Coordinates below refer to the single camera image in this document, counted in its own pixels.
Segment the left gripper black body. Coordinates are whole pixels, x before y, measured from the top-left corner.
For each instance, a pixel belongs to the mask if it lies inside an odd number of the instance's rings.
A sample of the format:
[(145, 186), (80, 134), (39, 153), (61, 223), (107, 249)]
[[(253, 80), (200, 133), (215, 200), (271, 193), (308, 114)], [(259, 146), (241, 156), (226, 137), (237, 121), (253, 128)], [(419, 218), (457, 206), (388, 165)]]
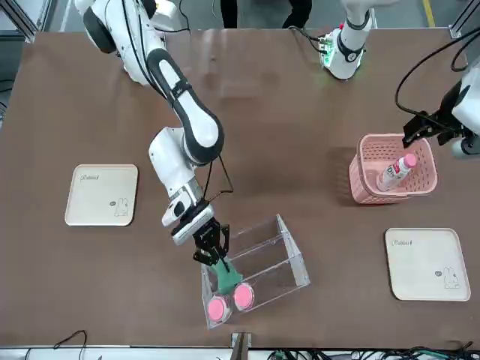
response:
[(460, 114), (465, 108), (465, 97), (467, 87), (462, 88), (462, 81), (459, 80), (449, 91), (447, 91), (436, 111), (436, 119), (441, 125), (445, 125), (450, 131), (456, 134), (464, 133), (464, 126), (453, 111)]

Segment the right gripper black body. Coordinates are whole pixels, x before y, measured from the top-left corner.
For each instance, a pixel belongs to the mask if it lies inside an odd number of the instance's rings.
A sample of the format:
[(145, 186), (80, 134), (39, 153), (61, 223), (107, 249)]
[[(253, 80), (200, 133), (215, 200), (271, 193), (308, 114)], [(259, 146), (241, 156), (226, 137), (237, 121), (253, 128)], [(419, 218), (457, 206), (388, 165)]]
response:
[(206, 223), (193, 234), (196, 254), (222, 254), (221, 225)]

